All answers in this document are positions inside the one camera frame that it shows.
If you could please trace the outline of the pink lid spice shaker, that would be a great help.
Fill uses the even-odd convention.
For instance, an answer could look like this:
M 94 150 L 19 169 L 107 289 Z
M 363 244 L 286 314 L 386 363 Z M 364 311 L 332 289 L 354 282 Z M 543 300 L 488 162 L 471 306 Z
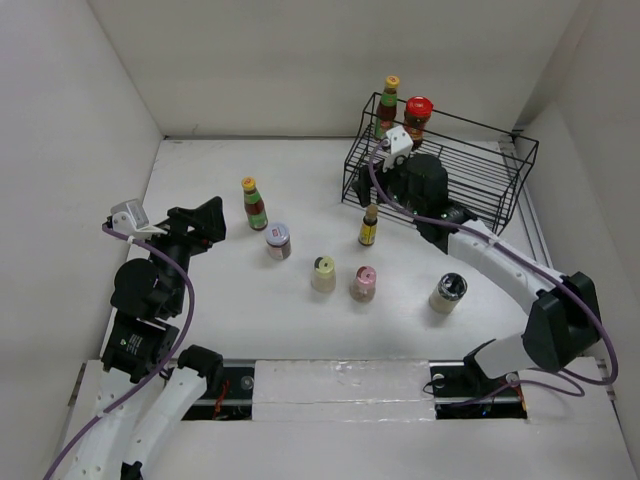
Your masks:
M 376 293 L 376 281 L 376 270 L 371 266 L 361 266 L 350 285 L 351 297 L 357 302 L 370 302 Z

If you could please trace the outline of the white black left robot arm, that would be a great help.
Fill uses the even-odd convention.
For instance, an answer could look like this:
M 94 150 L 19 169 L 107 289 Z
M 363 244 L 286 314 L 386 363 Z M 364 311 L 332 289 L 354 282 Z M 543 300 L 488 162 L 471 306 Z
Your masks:
M 181 346 L 195 309 L 190 260 L 225 239 L 222 199 L 174 207 L 156 225 L 139 200 L 128 200 L 111 209 L 102 230 L 149 255 L 125 262 L 115 275 L 115 317 L 93 416 L 59 453 L 48 479 L 68 453 L 68 479 L 146 478 L 189 408 L 222 387 L 222 356 Z

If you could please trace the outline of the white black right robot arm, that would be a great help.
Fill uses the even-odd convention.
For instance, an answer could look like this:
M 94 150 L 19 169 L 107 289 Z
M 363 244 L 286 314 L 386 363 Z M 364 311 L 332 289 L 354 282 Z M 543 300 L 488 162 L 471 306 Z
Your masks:
M 567 366 L 584 350 L 609 339 L 600 320 L 593 281 L 581 272 L 566 276 L 522 256 L 446 194 L 430 203 L 423 214 L 408 210 L 384 190 L 384 174 L 378 164 L 368 161 L 358 175 L 358 194 L 377 192 L 395 211 L 411 217 L 426 241 L 478 270 L 528 315 L 521 333 L 491 339 L 464 357 L 465 387 L 483 394 L 498 379 L 534 370 L 571 383 L 575 387 L 572 395 L 583 395 L 587 378 Z

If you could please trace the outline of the yellow lid spice shaker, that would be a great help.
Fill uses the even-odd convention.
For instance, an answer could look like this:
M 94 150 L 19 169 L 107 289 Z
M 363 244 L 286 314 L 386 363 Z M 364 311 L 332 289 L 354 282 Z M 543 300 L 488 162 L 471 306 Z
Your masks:
M 312 287 L 321 293 L 329 293 L 336 286 L 335 262 L 328 256 L 317 257 L 313 264 Z

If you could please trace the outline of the small brown cork bottle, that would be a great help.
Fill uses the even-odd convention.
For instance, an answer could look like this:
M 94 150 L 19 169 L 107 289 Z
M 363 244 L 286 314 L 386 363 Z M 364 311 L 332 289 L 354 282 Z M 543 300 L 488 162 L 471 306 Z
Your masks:
M 378 207 L 370 204 L 366 207 L 360 227 L 358 241 L 363 246 L 372 246 L 375 243 L 378 223 Z

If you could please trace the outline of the white lid dark jar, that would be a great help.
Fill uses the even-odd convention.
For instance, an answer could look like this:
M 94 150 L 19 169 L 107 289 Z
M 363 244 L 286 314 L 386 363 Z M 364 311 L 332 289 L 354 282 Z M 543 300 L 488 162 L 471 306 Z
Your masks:
M 291 255 L 289 228 L 281 222 L 272 222 L 265 229 L 269 255 L 275 260 L 285 260 Z

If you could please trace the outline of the black lid spice shaker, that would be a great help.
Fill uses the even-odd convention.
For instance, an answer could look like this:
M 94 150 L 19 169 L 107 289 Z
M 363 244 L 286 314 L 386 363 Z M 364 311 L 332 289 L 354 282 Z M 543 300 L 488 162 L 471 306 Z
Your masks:
M 430 307 L 437 313 L 448 315 L 467 293 L 468 285 L 463 276 L 450 272 L 437 283 L 429 297 Z

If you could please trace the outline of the yellow cap sauce bottle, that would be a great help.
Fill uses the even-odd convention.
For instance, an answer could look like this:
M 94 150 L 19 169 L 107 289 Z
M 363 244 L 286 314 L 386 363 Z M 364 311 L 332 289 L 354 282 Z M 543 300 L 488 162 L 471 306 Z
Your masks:
M 397 114 L 397 89 L 400 84 L 398 76 L 390 75 L 385 79 L 385 86 L 376 109 L 374 138 L 382 140 L 386 133 L 394 127 Z
M 255 231 L 264 230 L 268 226 L 268 217 L 255 179 L 249 176 L 244 177 L 241 185 L 244 196 L 244 209 L 250 228 Z

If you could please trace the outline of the red lid chili jar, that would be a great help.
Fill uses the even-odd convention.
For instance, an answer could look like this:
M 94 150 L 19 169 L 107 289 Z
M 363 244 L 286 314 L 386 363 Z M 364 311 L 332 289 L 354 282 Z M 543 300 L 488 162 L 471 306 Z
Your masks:
M 421 146 L 432 112 L 433 103 L 424 96 L 414 96 L 406 102 L 403 126 L 413 142 L 413 150 Z

